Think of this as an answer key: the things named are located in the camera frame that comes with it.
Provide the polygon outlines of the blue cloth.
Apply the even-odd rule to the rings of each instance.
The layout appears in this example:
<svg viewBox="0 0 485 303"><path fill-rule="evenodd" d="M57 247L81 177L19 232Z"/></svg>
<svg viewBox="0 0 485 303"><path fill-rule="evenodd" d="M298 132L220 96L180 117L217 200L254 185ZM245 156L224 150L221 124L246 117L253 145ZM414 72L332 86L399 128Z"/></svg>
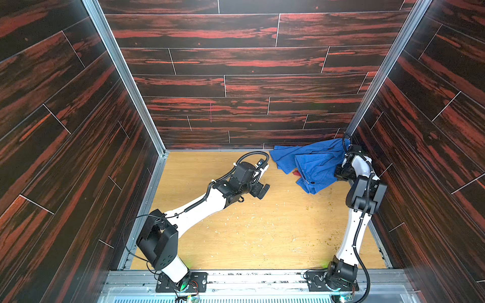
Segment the blue cloth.
<svg viewBox="0 0 485 303"><path fill-rule="evenodd" d="M345 157L348 139L321 141L307 146L275 146L270 155L285 174L298 170L301 178L297 184L306 193L317 194L336 182L336 167Z"/></svg>

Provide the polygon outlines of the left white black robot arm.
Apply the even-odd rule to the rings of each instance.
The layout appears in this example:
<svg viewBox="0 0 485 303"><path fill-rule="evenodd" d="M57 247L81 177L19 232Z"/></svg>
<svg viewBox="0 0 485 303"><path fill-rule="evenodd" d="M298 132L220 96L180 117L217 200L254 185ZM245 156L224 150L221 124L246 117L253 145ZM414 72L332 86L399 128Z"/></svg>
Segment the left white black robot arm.
<svg viewBox="0 0 485 303"><path fill-rule="evenodd" d="M201 197L168 213L154 210L147 216L136 245L174 289L184 290L190 280L189 269L178 256L179 238L204 218L243 202L245 194L262 199L270 188L260 182L268 167L263 159L257 165L239 162L226 177L212 181Z"/></svg>

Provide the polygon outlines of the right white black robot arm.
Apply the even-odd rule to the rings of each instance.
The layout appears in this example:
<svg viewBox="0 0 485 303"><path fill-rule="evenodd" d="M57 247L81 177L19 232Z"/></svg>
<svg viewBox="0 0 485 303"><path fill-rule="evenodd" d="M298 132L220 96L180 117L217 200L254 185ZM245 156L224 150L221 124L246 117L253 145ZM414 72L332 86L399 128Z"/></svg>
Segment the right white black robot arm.
<svg viewBox="0 0 485 303"><path fill-rule="evenodd" d="M358 266L365 269L359 250L372 215L380 208L387 184L375 174L371 158L359 145L351 145L335 171L339 181L353 182L346 197L349 207L347 229L338 253L328 265L325 283L330 290L352 290L356 287Z"/></svg>

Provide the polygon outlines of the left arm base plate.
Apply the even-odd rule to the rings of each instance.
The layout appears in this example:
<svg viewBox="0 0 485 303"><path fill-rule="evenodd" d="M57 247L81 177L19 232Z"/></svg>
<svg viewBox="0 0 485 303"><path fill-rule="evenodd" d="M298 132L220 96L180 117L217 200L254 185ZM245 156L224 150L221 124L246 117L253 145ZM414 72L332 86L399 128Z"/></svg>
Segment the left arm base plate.
<svg viewBox="0 0 485 303"><path fill-rule="evenodd" d="M165 273L158 277L156 293L204 293L207 290L208 273L189 271L179 282L173 282Z"/></svg>

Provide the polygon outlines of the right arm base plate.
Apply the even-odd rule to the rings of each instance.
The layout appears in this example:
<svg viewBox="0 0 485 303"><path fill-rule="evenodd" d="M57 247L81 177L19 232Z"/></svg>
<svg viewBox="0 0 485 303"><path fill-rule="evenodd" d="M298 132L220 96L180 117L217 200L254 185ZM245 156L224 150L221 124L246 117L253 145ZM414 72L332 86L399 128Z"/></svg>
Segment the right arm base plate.
<svg viewBox="0 0 485 303"><path fill-rule="evenodd" d="M307 270L303 278L307 282L310 292L356 292L359 290L357 281L349 282L328 282L325 280L327 270Z"/></svg>

